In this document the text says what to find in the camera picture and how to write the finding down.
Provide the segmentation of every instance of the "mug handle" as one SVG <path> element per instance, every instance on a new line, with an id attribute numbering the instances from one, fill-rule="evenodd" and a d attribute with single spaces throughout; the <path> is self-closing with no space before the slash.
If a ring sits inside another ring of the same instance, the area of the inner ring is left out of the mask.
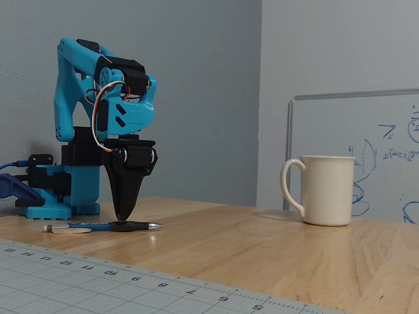
<path id="1" fill-rule="evenodd" d="M 298 204 L 293 197 L 290 195 L 288 191 L 287 186 L 287 172 L 289 167 L 292 165 L 296 165 L 301 171 L 304 171 L 306 169 L 306 165 L 304 165 L 300 160 L 298 159 L 290 159 L 287 160 L 284 165 L 281 168 L 281 191 L 285 199 L 290 203 L 292 206 L 295 207 L 295 209 L 299 212 L 300 217 L 304 217 L 304 207 L 301 204 Z"/>

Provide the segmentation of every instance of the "whiteboard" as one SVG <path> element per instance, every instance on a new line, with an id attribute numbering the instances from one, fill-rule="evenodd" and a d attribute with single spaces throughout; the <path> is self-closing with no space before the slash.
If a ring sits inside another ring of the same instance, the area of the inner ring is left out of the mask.
<path id="1" fill-rule="evenodd" d="M 352 216 L 419 223 L 418 94 L 396 90 L 298 96 L 289 106 L 287 159 L 354 156 Z M 288 180 L 291 195 L 300 202 L 296 167 Z"/>

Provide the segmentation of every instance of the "blue cable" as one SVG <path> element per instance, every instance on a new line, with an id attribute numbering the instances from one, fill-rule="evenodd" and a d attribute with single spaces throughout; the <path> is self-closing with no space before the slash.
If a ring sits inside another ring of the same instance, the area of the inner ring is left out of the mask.
<path id="1" fill-rule="evenodd" d="M 10 163 L 10 164 L 5 164 L 5 165 L 0 166 L 0 170 L 5 169 L 6 167 L 12 167 L 12 166 L 13 166 L 13 164 L 12 164 L 12 163 Z"/>
<path id="2" fill-rule="evenodd" d="M 0 166 L 0 170 L 6 167 L 27 167 L 27 160 L 18 160 L 17 162 L 11 162 Z"/>

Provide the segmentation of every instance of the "gray wall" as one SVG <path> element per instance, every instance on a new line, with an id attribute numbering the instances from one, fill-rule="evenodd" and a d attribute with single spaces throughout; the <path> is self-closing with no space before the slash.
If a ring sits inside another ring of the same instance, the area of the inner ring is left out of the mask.
<path id="1" fill-rule="evenodd" d="M 419 2 L 263 0 L 257 205 L 282 208 L 296 95 L 417 88 Z"/>
<path id="2" fill-rule="evenodd" d="M 141 196 L 255 205 L 261 1 L 0 0 L 0 163 L 42 152 L 60 161 L 62 37 L 97 41 L 157 77 L 142 138 L 157 142 L 160 159 Z M 75 121 L 88 125 L 81 108 Z M 101 200 L 110 199 L 102 175 Z"/>

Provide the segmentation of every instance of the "white wire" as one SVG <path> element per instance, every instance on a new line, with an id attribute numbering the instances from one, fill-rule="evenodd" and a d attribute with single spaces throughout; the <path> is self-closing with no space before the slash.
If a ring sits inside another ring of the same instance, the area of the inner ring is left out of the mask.
<path id="1" fill-rule="evenodd" d="M 97 108 L 99 106 L 99 102 L 100 99 L 102 97 L 102 95 L 111 87 L 118 85 L 118 84 L 125 84 L 124 81 L 122 80 L 116 80 L 114 82 L 110 82 L 108 85 L 105 85 L 99 92 L 99 94 L 96 96 L 96 100 L 94 102 L 94 106 L 93 106 L 93 113 L 92 113 L 92 134 L 93 134 L 93 138 L 96 142 L 96 144 L 102 148 L 105 152 L 112 152 L 113 150 L 107 147 L 104 147 L 101 143 L 99 143 L 98 140 L 98 136 L 96 135 L 96 115 L 97 115 Z"/>

